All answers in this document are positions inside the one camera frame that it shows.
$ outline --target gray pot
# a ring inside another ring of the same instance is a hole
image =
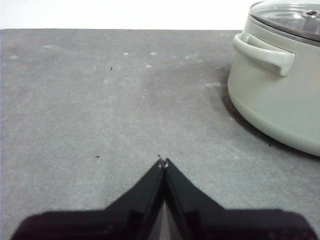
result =
[[[320,1],[253,4],[233,46],[236,109],[270,137],[320,156]]]

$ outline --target white wall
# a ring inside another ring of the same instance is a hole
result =
[[[1,0],[1,28],[240,30],[258,0]]]

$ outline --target gray countertop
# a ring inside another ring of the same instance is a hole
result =
[[[230,101],[238,32],[2,30],[1,239],[29,215],[106,207],[158,154],[225,208],[295,211],[319,234],[320,158]]]

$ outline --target pot lid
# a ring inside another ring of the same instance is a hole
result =
[[[320,0],[269,0],[253,4],[250,14],[275,29],[320,42]]]

